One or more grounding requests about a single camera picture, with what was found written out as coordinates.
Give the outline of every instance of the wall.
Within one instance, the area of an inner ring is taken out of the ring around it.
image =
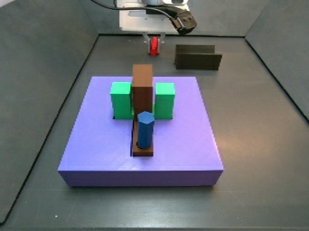
[[[271,0],[246,40],[309,118],[309,1]]]
[[[0,32],[2,223],[97,34],[76,0],[12,2]]]
[[[116,11],[90,1],[80,2],[99,33],[127,33],[119,30]],[[191,0],[191,13],[198,22],[191,34],[244,36],[267,3],[268,0]]]

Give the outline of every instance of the purple platform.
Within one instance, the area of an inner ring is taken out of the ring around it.
[[[172,82],[172,120],[153,122],[153,157],[131,157],[131,120],[112,119],[112,82],[92,77],[57,171],[68,186],[214,185],[223,171],[193,77],[153,77]]]

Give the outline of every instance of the black block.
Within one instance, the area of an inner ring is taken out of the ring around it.
[[[176,69],[218,70],[220,60],[214,45],[176,45]]]

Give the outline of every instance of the gray table surface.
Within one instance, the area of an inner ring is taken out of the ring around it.
[[[175,70],[176,44],[214,44],[219,71]],[[214,187],[70,188],[56,168],[90,76],[195,76],[224,164]],[[140,36],[101,36],[70,90],[2,228],[307,228],[309,127],[242,38],[167,37],[157,57]]]

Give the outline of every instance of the blue hexagonal prism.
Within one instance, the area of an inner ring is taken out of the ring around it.
[[[149,148],[153,137],[155,116],[149,112],[137,114],[137,146],[141,149]]]

